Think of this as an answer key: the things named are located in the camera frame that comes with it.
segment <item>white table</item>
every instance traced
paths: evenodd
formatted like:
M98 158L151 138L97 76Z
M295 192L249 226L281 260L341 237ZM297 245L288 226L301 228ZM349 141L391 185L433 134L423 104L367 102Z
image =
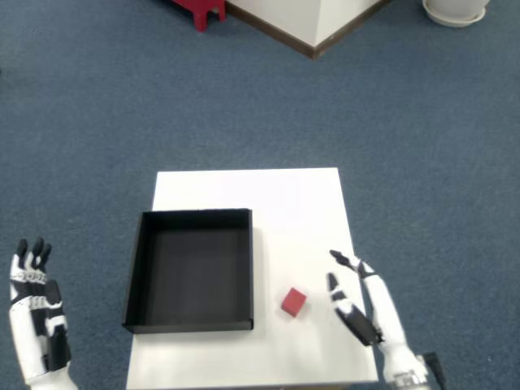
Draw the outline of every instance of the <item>white table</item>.
M329 249L353 252L335 168L159 172L154 210L253 210L254 329L135 335L127 388L230 388L377 380L374 355L336 317L334 271L363 308L358 278ZM307 295L296 318L280 309Z

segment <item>brown baseboard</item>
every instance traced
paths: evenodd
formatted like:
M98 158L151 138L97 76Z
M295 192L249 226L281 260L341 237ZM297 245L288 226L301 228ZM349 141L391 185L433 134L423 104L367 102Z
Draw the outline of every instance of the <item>brown baseboard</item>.
M334 32L325 41L319 43L317 46L309 45L304 41L296 38L295 36L267 23L265 20L258 18L257 16L249 13L248 11L239 8L238 6L226 2L226 10L230 15L235 16L237 19L257 28L268 36L284 43L285 45L292 47L294 50L306 55L310 59L317 59L325 51L327 51L332 45L341 40L344 36L351 33L355 28L361 26L368 18L370 18L375 12L386 6L392 0L379 0L376 4L367 8L364 12L358 15L355 19L352 19L345 26Z

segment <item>robotic arm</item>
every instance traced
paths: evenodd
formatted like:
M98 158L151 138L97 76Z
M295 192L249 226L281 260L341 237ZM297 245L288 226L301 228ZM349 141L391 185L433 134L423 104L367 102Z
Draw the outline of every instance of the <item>robotic arm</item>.
M364 345L377 345L383 354L385 382L395 389L429 390L429 366L444 390L444 376L437 356L434 353L415 356L410 350L383 279L358 258L347 258L334 250L331 250L331 255L340 265L356 272L368 292L374 310L372 322L349 300L336 277L332 273L327 276L331 299L341 321Z
M21 240L11 263L9 319L25 383L32 390L77 390L68 374L71 353L58 284L47 280L51 246Z

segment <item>black box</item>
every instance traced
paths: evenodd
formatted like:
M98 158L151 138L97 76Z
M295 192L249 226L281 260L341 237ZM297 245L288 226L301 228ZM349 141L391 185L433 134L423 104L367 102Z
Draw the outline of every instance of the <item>black box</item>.
M248 209L143 213L123 326L132 333L253 329Z

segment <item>red cube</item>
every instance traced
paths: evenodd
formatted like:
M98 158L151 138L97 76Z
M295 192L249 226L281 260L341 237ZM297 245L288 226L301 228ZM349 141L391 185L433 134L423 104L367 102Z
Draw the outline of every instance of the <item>red cube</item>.
M296 290L295 288L291 288L284 301L282 302L282 309L296 317L300 312L301 307L304 303L306 303L307 297Z

